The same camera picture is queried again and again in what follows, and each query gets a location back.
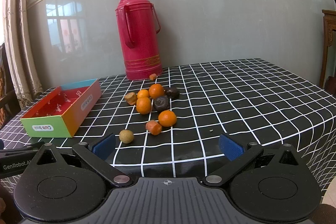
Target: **blue gripper pad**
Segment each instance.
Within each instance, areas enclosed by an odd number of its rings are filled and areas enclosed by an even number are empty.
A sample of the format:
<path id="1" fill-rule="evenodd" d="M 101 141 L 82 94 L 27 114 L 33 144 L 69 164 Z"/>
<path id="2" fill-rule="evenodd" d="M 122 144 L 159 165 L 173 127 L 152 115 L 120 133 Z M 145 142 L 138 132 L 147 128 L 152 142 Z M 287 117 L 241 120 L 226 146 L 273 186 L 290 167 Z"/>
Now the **blue gripper pad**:
<path id="1" fill-rule="evenodd" d="M 116 137 L 113 133 L 109 134 L 91 147 L 90 150 L 93 154 L 102 160 L 106 160 L 116 147 Z"/>
<path id="2" fill-rule="evenodd" d="M 230 160 L 238 158 L 244 153 L 244 149 L 227 136 L 221 134 L 218 141 L 219 149 Z"/>

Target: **mangosteen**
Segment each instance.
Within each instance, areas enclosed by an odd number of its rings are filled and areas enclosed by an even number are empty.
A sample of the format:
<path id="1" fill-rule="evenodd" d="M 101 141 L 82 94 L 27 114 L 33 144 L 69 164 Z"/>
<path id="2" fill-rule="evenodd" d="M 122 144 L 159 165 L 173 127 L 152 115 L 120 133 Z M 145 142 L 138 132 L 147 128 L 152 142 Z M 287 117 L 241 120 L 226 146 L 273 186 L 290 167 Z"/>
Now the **mangosteen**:
<path id="1" fill-rule="evenodd" d="M 159 96 L 154 99 L 153 106 L 158 112 L 168 110 L 170 108 L 170 102 L 167 96 Z"/>
<path id="2" fill-rule="evenodd" d="M 176 87 L 169 87 L 166 89 L 166 96 L 168 96 L 168 98 L 170 99 L 175 99 L 177 97 L 179 97 L 180 95 L 180 91 L 176 88 Z"/>

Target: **colorful cardboard box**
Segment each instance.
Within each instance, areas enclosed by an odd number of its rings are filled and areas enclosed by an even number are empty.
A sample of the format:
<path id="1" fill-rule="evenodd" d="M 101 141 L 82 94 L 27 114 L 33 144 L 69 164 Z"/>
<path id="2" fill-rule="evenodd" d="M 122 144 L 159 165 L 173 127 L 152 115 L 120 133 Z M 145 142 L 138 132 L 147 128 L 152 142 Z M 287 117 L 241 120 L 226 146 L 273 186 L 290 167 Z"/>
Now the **colorful cardboard box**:
<path id="1" fill-rule="evenodd" d="M 98 79 L 56 87 L 22 116 L 30 137 L 73 137 L 101 96 Z"/>

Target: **red thermos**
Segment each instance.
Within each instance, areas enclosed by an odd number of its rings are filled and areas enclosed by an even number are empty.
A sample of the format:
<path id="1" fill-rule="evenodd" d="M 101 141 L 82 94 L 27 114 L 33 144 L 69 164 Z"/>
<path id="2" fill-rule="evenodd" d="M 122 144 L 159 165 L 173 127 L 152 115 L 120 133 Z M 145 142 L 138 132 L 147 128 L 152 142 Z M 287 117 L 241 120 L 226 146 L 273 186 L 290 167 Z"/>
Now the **red thermos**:
<path id="1" fill-rule="evenodd" d="M 156 34 L 161 27 L 154 5 L 149 0 L 120 0 L 115 13 L 127 78 L 143 80 L 153 73 L 160 75 L 162 65 Z"/>

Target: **metal screw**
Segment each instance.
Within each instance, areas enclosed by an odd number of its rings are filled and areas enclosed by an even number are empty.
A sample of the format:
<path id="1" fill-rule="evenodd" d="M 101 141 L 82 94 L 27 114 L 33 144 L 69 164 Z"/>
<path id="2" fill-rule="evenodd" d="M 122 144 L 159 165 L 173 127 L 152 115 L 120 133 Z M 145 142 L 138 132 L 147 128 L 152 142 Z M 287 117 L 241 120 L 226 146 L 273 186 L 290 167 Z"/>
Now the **metal screw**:
<path id="1" fill-rule="evenodd" d="M 115 176 L 113 180 L 116 183 L 126 183 L 130 181 L 130 177 L 125 176 L 125 175 L 118 175 L 118 176 Z"/>
<path id="2" fill-rule="evenodd" d="M 205 180 L 209 183 L 219 183 L 222 181 L 222 178 L 217 175 L 210 175 L 210 176 L 207 176 Z"/>

